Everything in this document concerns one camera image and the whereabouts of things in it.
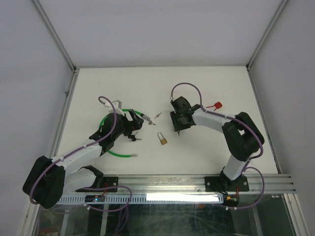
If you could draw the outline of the green cable bike lock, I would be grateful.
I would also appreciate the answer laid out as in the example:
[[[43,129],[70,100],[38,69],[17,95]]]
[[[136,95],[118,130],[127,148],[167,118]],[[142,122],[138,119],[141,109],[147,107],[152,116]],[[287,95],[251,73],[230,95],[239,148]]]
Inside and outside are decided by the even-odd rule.
[[[144,119],[145,121],[147,121],[147,122],[150,122],[150,121],[151,121],[151,118],[150,118],[148,115],[146,115],[146,114],[144,114],[144,113],[142,113],[142,112],[136,111],[136,110],[134,110],[134,112],[135,112],[138,116],[140,116],[142,119]],[[107,118],[107,115],[101,120],[101,122],[100,122],[100,124],[99,124],[99,127],[101,127],[102,125],[104,125],[104,122],[105,122],[106,118]],[[118,154],[118,153],[113,152],[113,151],[111,151],[111,150],[109,150],[108,153],[111,154],[111,155],[113,155],[113,156],[115,156],[115,157],[119,157],[119,158],[132,158],[132,157],[137,157],[137,156],[138,156],[137,154]]]

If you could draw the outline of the black-headed key pair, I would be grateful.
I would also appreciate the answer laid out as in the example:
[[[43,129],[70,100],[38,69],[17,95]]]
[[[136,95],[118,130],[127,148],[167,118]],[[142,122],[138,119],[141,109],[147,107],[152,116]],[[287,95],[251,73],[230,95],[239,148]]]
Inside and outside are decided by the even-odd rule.
[[[130,139],[131,142],[136,142],[136,141],[139,141],[141,139],[137,138],[135,135],[133,134],[129,134],[128,135],[128,138]]]

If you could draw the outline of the brass padlock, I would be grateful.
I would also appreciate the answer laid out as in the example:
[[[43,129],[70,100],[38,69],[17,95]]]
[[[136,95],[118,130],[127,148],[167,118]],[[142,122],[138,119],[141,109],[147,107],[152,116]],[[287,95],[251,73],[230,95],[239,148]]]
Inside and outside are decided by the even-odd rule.
[[[161,132],[158,132],[157,136],[158,136],[158,139],[162,145],[167,144],[167,140],[165,139],[165,137],[163,136],[163,134]]]

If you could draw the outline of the red cable seal tag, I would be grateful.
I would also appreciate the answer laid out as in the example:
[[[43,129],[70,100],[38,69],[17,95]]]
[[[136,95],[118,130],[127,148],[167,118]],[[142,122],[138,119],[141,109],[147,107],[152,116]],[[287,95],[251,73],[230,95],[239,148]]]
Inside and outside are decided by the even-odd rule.
[[[216,102],[214,105],[207,106],[206,108],[214,108],[214,110],[220,109],[222,107],[221,102]]]

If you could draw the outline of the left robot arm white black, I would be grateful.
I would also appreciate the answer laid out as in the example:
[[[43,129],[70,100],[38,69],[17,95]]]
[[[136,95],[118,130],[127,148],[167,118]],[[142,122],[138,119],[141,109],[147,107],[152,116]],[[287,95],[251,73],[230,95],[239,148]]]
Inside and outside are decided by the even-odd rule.
[[[53,158],[37,158],[22,187],[23,192],[49,209],[65,194],[83,192],[86,188],[90,191],[101,189],[104,174],[88,162],[107,153],[121,135],[132,142],[137,140],[133,132],[142,128],[144,115],[133,109],[128,112],[131,120],[124,110],[106,115],[98,130],[74,150]]]

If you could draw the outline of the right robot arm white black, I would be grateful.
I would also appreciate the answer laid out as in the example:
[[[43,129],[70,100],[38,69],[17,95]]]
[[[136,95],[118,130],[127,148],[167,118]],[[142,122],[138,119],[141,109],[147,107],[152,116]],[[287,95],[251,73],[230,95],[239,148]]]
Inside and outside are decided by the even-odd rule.
[[[179,133],[192,126],[203,126],[224,135],[230,158],[220,173],[220,185],[225,190],[236,187],[237,179],[250,158],[258,151],[263,152],[265,140],[251,117],[245,112],[233,117],[210,112],[199,104],[191,106],[182,96],[171,100],[170,104],[174,109],[170,117],[175,132]]]

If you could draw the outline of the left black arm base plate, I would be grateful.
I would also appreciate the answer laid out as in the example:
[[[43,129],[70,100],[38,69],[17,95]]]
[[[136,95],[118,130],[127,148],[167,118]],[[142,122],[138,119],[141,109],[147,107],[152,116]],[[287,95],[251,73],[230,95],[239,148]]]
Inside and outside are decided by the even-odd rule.
[[[83,188],[76,190],[76,192],[100,192],[101,188],[106,187],[114,187],[118,186],[119,184],[119,178],[118,177],[110,177],[110,176],[103,176],[103,177],[97,177],[93,185],[89,186],[89,188],[92,188],[92,190],[85,190]]]

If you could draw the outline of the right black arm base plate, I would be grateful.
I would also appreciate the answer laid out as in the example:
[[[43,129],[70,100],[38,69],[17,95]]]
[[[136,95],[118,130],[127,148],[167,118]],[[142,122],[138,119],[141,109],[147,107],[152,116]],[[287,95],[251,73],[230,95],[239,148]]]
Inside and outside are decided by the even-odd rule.
[[[227,195],[228,192],[249,192],[248,179],[245,176],[239,176],[236,180],[223,178],[221,176],[204,177],[206,192],[219,192]]]

